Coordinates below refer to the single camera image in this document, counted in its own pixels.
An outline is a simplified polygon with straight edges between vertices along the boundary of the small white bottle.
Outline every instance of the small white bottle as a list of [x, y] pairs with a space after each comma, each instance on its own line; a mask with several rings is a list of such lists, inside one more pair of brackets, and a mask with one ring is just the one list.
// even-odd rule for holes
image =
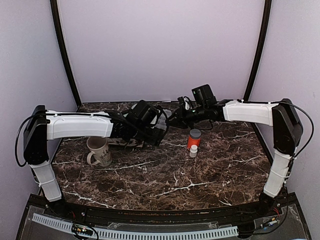
[[190, 148], [190, 157], [195, 158], [197, 156], [197, 152], [198, 152], [198, 146], [192, 145]]

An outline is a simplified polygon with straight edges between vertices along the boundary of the orange pill bottle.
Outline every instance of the orange pill bottle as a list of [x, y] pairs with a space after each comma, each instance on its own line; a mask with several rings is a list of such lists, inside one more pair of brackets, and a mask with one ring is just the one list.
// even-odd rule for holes
[[188, 145], [187, 148], [190, 150], [192, 145], [196, 145], [199, 147], [199, 143], [201, 140], [201, 131], [199, 129], [192, 129], [189, 134]]

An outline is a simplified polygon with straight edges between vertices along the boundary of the white cable tie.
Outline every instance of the white cable tie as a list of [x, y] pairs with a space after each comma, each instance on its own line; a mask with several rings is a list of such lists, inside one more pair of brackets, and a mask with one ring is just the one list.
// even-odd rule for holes
[[43, 183], [37, 182], [36, 180], [34, 180], [34, 181], [35, 181], [36, 184], [39, 185], [39, 188], [41, 188], [42, 185], [49, 184], [49, 183], [51, 183], [51, 182], [54, 182], [55, 180], [56, 180], [56, 179], [54, 178], [54, 179], [52, 179], [52, 180], [50, 180], [50, 181], [46, 181], [46, 182], [43, 182]]
[[280, 174], [278, 174], [277, 172], [273, 171], [272, 169], [270, 170], [270, 172], [274, 173], [275, 175], [277, 175], [278, 177], [283, 178], [283, 179], [289, 178], [291, 176], [291, 172], [290, 172], [289, 176], [281, 176]]

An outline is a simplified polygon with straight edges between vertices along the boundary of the black metal pole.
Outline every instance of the black metal pole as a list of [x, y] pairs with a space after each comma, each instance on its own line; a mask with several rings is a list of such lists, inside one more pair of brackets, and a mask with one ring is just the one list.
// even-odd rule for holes
[[265, 0], [265, 2], [264, 2], [264, 10], [263, 10], [263, 17], [262, 17], [260, 34], [259, 34], [259, 40], [258, 40], [258, 44], [256, 46], [256, 51], [255, 51], [255, 56], [254, 56], [254, 60], [253, 60], [253, 64], [252, 64], [250, 77], [249, 77], [249, 80], [248, 80], [248, 83], [247, 83], [247, 86], [245, 89], [245, 93], [243, 96], [243, 99], [245, 101], [249, 100], [249, 97], [250, 97], [250, 94], [251, 94], [252, 89], [254, 87], [255, 79], [257, 76], [259, 63], [261, 60], [261, 55], [262, 55], [264, 45], [265, 45], [265, 39], [266, 39], [269, 17], [270, 17], [270, 12], [271, 12], [271, 3], [272, 3], [272, 0]]
[[72, 73], [70, 62], [69, 62], [69, 57], [67, 54], [66, 44], [65, 44], [65, 40], [64, 40], [64, 36], [63, 36], [63, 32], [62, 32], [60, 17], [59, 17], [58, 3], [57, 3], [57, 0], [50, 0], [50, 3], [51, 3], [51, 11], [52, 11], [52, 18], [53, 18], [53, 23], [54, 23], [54, 28], [55, 28], [55, 34], [56, 34], [56, 38], [58, 40], [65, 73], [68, 78], [69, 85], [70, 85], [75, 103], [76, 103], [77, 107], [80, 107], [82, 102], [81, 102], [81, 99], [79, 96], [79, 92], [78, 92], [78, 89], [76, 86], [75, 78]]

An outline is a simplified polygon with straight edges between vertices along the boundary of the mug handle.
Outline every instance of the mug handle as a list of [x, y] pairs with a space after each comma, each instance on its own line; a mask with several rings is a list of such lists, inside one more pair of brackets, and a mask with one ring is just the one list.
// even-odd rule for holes
[[89, 165], [92, 165], [92, 166], [94, 166], [94, 165], [97, 165], [97, 164], [99, 164], [100, 162], [99, 161], [95, 161], [95, 162], [91, 162], [91, 158], [92, 158], [92, 156], [94, 155], [94, 153], [93, 152], [90, 152], [89, 154], [88, 154], [88, 156], [86, 157], [86, 162], [89, 164]]

